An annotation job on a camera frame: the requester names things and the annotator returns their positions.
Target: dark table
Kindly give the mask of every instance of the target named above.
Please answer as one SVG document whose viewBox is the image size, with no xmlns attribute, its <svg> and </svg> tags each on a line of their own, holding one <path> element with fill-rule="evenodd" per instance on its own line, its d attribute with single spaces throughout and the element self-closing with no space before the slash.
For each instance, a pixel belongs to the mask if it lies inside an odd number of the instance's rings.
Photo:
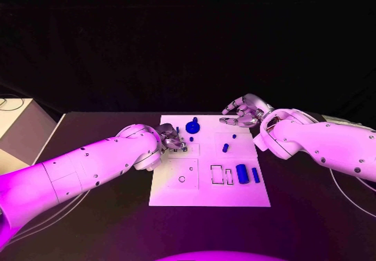
<svg viewBox="0 0 376 261">
<path fill-rule="evenodd" d="M 39 162 L 116 136 L 130 124 L 157 126 L 162 114 L 167 113 L 67 114 Z M 283 160 L 258 150 L 258 160 L 271 208 L 150 207 L 153 173 L 131 169 L 90 192 L 55 225 L 13 243 L 2 259 L 150 261 L 185 252 L 228 250 L 288 260 L 376 260 L 376 218 L 349 202 L 329 169 L 303 152 Z M 336 173 L 336 178 L 353 200 L 376 213 L 373 191 L 355 177 Z"/>
</svg>

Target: robotic hand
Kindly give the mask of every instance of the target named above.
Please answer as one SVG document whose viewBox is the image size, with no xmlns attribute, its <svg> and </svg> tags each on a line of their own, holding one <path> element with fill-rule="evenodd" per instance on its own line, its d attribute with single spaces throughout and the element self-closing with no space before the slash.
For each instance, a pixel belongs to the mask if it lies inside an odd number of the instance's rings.
<svg viewBox="0 0 376 261">
<path fill-rule="evenodd" d="M 131 168 L 152 171 L 167 149 L 185 149 L 166 123 L 156 129 L 137 124 L 55 159 L 0 176 L 0 250 L 26 223 Z"/>
<path fill-rule="evenodd" d="M 376 131 L 362 127 L 319 122 L 296 109 L 274 109 L 261 98 L 247 94 L 225 108 L 222 114 L 238 107 L 239 118 L 219 121 L 239 127 L 255 127 L 257 147 L 267 149 L 281 159 L 298 151 L 310 154 L 324 167 L 376 182 Z"/>
</svg>

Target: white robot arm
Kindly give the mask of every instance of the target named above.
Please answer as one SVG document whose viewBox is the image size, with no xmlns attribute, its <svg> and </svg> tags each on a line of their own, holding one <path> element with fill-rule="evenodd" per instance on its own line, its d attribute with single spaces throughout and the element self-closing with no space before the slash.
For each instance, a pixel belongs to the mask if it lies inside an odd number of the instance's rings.
<svg viewBox="0 0 376 261">
<path fill-rule="evenodd" d="M 19 171 L 0 176 L 0 250 L 26 223 L 134 166 L 152 171 L 166 149 L 183 149 L 167 123 L 156 129 L 137 124 L 107 138 Z"/>
<path fill-rule="evenodd" d="M 254 141 L 262 151 L 270 149 L 281 159 L 304 151 L 322 166 L 376 182 L 375 130 L 319 122 L 296 109 L 275 110 L 252 94 L 237 99 L 222 113 L 237 107 L 239 118 L 221 122 L 248 128 L 261 123 Z"/>
</svg>

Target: black curtain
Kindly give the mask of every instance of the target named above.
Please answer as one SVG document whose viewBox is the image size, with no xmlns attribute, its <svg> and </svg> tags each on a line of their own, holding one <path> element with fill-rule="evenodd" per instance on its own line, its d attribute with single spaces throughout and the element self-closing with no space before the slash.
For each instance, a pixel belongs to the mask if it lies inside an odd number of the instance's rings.
<svg viewBox="0 0 376 261">
<path fill-rule="evenodd" d="M 373 3 L 103 2 L 0 5 L 0 85 L 55 113 L 222 111 L 254 93 L 376 128 Z"/>
</svg>

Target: black wire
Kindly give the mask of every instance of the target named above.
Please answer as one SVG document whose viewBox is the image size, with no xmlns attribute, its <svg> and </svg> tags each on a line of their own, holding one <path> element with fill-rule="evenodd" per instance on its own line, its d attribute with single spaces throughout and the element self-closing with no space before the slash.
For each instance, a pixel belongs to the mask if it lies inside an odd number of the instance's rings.
<svg viewBox="0 0 376 261">
<path fill-rule="evenodd" d="M 12 110 L 18 110 L 18 109 L 20 109 L 22 106 L 23 106 L 23 103 L 25 103 L 23 98 L 22 98 L 20 96 L 15 95 L 15 94 L 2 94 L 2 95 L 12 95 L 12 96 L 18 97 L 19 99 L 22 99 L 22 105 L 20 105 L 18 108 L 12 109 Z M 5 100 L 3 103 L 0 104 L 0 105 L 3 105 L 3 104 L 7 102 L 7 100 L 6 100 L 6 98 L 0 98 L 0 99 Z"/>
</svg>

